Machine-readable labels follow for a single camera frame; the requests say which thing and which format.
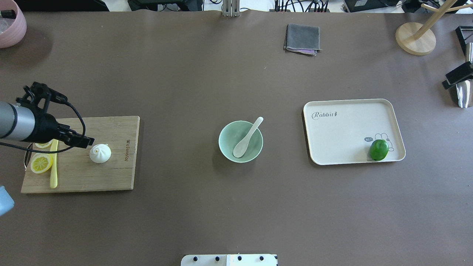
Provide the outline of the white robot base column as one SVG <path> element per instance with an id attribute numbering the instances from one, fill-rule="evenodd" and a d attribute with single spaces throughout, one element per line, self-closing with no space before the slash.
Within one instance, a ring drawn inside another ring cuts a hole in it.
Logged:
<path id="1" fill-rule="evenodd" d="M 274 254 L 201 254 L 185 255 L 181 266 L 278 266 Z"/>

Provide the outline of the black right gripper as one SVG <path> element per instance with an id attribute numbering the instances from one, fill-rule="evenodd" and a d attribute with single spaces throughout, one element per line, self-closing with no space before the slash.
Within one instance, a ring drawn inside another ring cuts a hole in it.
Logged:
<path id="1" fill-rule="evenodd" d="M 448 90 L 455 86 L 457 83 L 463 82 L 468 79 L 472 79 L 473 75 L 473 64 L 472 62 L 465 62 L 447 73 L 446 80 L 442 82 L 445 90 Z"/>

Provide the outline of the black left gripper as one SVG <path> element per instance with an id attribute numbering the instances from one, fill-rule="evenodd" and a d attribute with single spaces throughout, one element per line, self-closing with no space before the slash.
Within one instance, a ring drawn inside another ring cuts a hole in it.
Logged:
<path id="1" fill-rule="evenodd" d="M 68 104 L 66 96 L 39 82 L 33 82 L 31 86 L 24 86 L 23 89 L 24 96 L 16 99 L 19 141 L 47 143 L 56 139 L 70 147 L 84 149 L 93 145 L 94 138 L 72 134 L 69 126 L 58 123 L 54 116 L 47 112 L 50 102 Z"/>

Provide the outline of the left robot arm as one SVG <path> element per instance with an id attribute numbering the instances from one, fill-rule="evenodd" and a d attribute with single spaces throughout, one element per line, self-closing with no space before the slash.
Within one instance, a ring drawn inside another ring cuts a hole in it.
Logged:
<path id="1" fill-rule="evenodd" d="M 39 82 L 33 82 L 31 86 L 24 86 L 23 89 L 25 94 L 16 98 L 16 104 L 1 102 L 0 138 L 25 143 L 47 143 L 55 139 L 68 146 L 58 151 L 46 151 L 46 154 L 62 153 L 73 147 L 85 149 L 93 145 L 94 138 L 85 135 L 83 118 L 64 94 Z M 47 112 L 50 102 L 71 108 L 81 122 L 82 133 L 58 123 L 54 116 Z"/>

